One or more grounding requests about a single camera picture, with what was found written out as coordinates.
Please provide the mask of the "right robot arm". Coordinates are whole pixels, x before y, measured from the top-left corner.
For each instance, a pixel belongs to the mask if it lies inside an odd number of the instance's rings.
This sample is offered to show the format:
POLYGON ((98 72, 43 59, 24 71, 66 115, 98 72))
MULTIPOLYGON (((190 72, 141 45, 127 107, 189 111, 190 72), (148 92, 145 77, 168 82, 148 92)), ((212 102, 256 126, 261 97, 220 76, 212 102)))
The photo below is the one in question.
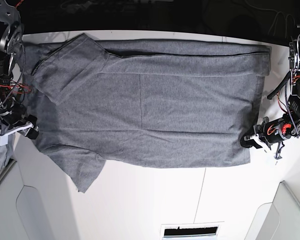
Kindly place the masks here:
POLYGON ((15 133, 36 139, 37 118, 27 113, 21 97, 31 91, 22 79, 26 66, 23 25, 17 7, 0 0, 0 146, 15 133))

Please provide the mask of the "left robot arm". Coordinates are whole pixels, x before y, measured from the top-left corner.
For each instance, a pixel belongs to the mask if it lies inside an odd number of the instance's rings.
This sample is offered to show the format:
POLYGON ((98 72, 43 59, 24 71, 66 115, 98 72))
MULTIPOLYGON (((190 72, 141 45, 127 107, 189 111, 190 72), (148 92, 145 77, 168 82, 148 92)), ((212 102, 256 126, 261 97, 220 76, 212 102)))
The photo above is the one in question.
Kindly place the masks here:
POLYGON ((253 125, 240 139, 242 147, 264 149, 267 153, 271 151, 272 145, 277 144, 274 155, 277 160, 281 159, 284 141, 300 137, 300 0, 295 2, 294 9, 296 14, 289 42, 289 71, 267 96, 271 100, 279 98, 280 93, 284 92, 285 101, 278 102, 284 114, 275 120, 264 117, 261 124, 253 125))

